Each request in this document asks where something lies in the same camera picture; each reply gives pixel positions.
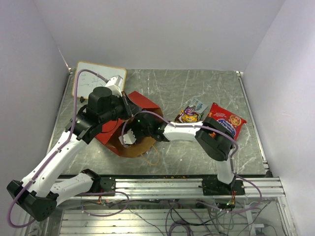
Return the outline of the red paper bag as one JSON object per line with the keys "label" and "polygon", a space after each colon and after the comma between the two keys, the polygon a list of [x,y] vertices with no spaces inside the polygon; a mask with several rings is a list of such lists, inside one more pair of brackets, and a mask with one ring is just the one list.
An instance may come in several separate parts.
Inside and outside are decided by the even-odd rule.
{"label": "red paper bag", "polygon": [[[156,103],[139,92],[133,91],[128,95],[128,97],[142,109],[154,112],[160,116],[163,115],[161,108]],[[143,155],[155,144],[155,139],[151,137],[145,137],[138,144],[124,147],[119,140],[124,122],[125,120],[119,119],[104,124],[102,127],[102,132],[96,135],[95,138],[106,148],[120,157],[136,158],[140,155]]]}

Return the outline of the red snack packet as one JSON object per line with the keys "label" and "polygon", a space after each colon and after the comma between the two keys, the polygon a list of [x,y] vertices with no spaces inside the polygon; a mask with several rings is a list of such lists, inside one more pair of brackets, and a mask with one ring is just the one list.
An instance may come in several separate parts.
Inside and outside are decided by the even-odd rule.
{"label": "red snack packet", "polygon": [[240,116],[222,108],[217,103],[213,103],[210,108],[210,112],[207,117],[215,119],[219,124],[232,133],[235,140],[237,140],[242,126],[247,121]]}

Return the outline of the brown candy packet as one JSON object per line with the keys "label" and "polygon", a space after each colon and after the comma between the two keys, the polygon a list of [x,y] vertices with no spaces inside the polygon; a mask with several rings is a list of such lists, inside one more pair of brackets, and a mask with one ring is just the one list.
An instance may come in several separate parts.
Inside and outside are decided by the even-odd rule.
{"label": "brown candy packet", "polygon": [[175,121],[176,123],[183,123],[182,115],[177,115],[174,121]]}

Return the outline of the purple candy packet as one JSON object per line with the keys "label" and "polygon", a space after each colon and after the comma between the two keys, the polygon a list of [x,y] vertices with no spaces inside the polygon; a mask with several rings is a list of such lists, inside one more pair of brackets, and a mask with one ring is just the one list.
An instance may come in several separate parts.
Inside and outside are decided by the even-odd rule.
{"label": "purple candy packet", "polygon": [[196,107],[190,107],[190,106],[187,106],[185,109],[184,109],[184,113],[188,116],[194,116],[194,115],[199,115],[199,111],[197,110]]}

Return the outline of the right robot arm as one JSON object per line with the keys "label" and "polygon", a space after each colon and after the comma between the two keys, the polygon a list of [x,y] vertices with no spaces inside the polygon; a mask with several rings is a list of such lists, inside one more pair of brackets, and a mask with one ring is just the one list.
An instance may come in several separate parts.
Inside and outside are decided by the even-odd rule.
{"label": "right robot arm", "polygon": [[128,124],[124,142],[127,145],[138,144],[146,137],[151,137],[157,142],[198,143],[216,163],[218,191],[226,195],[234,189],[236,176],[231,158],[239,147],[234,135],[214,118],[191,123],[176,123],[154,112],[142,111]]}

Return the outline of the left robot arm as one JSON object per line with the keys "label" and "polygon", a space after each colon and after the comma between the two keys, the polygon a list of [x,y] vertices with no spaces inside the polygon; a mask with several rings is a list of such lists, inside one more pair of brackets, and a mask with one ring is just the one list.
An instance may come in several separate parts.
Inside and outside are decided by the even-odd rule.
{"label": "left robot arm", "polygon": [[125,92],[115,95],[109,88],[95,88],[87,104],[74,110],[74,118],[40,164],[21,181],[12,180],[8,184],[12,205],[18,205],[40,222],[48,218],[60,203],[75,195],[85,192],[97,194],[101,189],[101,177],[89,169],[59,184],[55,181],[77,153],[102,132],[104,124],[127,120],[141,110]]}

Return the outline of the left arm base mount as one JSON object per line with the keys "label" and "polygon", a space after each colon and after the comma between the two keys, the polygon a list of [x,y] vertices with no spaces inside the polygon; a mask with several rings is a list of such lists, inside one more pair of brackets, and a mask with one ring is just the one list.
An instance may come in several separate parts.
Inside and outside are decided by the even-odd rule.
{"label": "left arm base mount", "polygon": [[100,192],[106,192],[105,196],[115,196],[116,181],[111,177],[101,177]]}

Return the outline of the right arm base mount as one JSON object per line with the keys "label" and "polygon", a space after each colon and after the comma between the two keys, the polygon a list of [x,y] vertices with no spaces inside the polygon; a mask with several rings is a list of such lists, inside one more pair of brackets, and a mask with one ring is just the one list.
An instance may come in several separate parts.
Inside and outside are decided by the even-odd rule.
{"label": "right arm base mount", "polygon": [[245,195],[245,189],[241,180],[236,180],[232,184],[220,183],[216,179],[204,179],[199,188],[204,196],[236,196]]}

